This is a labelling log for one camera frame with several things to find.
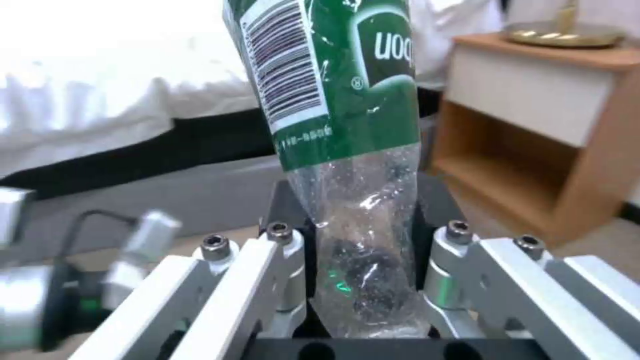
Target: cable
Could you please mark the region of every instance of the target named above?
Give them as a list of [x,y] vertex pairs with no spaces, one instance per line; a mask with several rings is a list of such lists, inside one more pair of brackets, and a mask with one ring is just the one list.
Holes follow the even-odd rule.
[[108,210],[93,209],[93,210],[85,211],[84,213],[81,213],[80,215],[78,215],[75,218],[75,220],[71,223],[71,226],[69,227],[69,230],[67,231],[67,234],[62,241],[62,245],[60,247],[60,251],[58,252],[58,255],[56,256],[56,259],[63,259],[68,256],[69,251],[74,246],[74,243],[77,239],[80,229],[84,224],[84,221],[88,217],[93,215],[102,215],[104,217],[112,218],[114,220],[118,220],[126,223],[129,227],[133,227],[134,225],[136,225],[136,222],[138,222],[138,219],[134,217],[128,217],[126,215],[121,215]]

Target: screw head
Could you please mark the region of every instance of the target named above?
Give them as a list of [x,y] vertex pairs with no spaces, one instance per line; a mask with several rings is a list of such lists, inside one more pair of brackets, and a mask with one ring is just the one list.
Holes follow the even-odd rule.
[[285,222],[272,222],[267,225],[267,239],[285,246],[293,241],[293,230]]
[[202,250],[202,257],[208,261],[222,260],[231,255],[229,239],[219,234],[204,238],[200,249]]
[[522,235],[513,239],[513,243],[524,251],[533,260],[540,260],[547,246],[545,243],[533,235]]
[[447,224],[447,240],[458,245],[468,245],[473,240],[474,234],[468,223],[461,220],[451,220]]

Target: green bottle label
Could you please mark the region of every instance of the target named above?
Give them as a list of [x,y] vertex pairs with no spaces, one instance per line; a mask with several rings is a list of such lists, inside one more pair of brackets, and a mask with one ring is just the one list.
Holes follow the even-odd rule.
[[227,0],[284,170],[419,141],[405,0]]

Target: barcode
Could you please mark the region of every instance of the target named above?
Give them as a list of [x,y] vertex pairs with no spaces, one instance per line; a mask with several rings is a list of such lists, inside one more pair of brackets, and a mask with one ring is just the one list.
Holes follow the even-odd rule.
[[316,56],[298,0],[258,0],[241,18],[260,102],[274,133],[327,114]]

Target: white bedsheet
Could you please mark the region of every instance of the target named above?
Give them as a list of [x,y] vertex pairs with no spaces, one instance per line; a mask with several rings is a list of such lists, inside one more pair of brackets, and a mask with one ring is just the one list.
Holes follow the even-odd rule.
[[0,177],[256,108],[221,4],[0,2]]

